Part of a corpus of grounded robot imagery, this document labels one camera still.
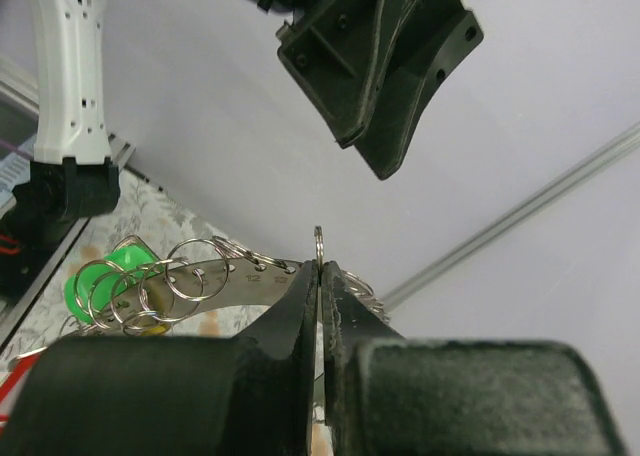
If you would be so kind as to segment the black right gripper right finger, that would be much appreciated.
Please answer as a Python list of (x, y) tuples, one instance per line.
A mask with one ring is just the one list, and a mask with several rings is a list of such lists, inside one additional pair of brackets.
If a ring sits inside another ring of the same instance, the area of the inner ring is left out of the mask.
[(326, 421), (338, 455), (624, 455), (599, 381), (540, 340), (409, 339), (321, 272)]

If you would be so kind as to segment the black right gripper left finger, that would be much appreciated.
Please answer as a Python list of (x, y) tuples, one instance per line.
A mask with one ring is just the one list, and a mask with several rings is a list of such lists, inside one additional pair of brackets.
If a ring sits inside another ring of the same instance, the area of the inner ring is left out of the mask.
[(306, 455), (318, 267), (231, 338), (65, 337), (29, 372), (5, 455)]

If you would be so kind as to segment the red key tag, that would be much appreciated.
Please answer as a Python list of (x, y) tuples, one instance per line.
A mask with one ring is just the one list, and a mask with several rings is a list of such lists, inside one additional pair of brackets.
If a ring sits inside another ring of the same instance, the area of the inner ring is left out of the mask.
[(1, 378), (1, 426), (9, 420), (26, 379), (39, 358), (39, 353), (19, 358)]

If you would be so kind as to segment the green key tag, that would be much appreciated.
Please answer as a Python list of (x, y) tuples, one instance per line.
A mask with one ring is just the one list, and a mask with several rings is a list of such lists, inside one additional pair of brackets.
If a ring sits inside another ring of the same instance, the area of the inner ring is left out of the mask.
[(140, 266), (157, 260), (158, 256), (140, 238), (125, 238), (106, 256), (84, 263), (67, 280), (67, 309), (78, 321), (91, 323), (89, 296), (94, 313), (104, 310), (113, 295), (122, 293), (141, 275)]

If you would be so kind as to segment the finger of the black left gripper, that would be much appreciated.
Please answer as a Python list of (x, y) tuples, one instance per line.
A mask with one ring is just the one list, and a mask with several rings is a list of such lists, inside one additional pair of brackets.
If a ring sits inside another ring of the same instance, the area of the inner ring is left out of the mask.
[(483, 39), (462, 0), (415, 0), (395, 39), (371, 122), (355, 143), (378, 179), (400, 169), (426, 106)]
[(384, 56), (386, 0), (314, 0), (290, 26), (278, 58), (342, 148), (371, 119)]

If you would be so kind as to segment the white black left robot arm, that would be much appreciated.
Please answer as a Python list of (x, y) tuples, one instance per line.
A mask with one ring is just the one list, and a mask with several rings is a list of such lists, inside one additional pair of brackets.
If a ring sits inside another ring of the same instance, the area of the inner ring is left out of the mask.
[[(343, 148), (381, 180), (404, 162), (423, 111), (481, 43), (465, 0), (249, 0), (294, 19), (277, 55)], [(103, 110), (106, 0), (28, 0), (38, 125), (28, 179), (1, 219), (1, 294), (21, 298), (82, 218), (120, 197)]]

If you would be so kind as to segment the yellow key tag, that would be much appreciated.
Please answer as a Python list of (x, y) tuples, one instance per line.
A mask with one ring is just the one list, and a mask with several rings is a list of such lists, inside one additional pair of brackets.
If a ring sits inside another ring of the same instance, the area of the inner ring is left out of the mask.
[[(150, 311), (155, 311), (158, 316), (163, 316), (168, 311), (166, 300), (161, 293), (145, 287), (143, 294)], [(158, 336), (166, 333), (169, 329), (169, 323), (158, 321), (147, 313), (131, 316), (127, 322), (125, 333), (130, 336)]]

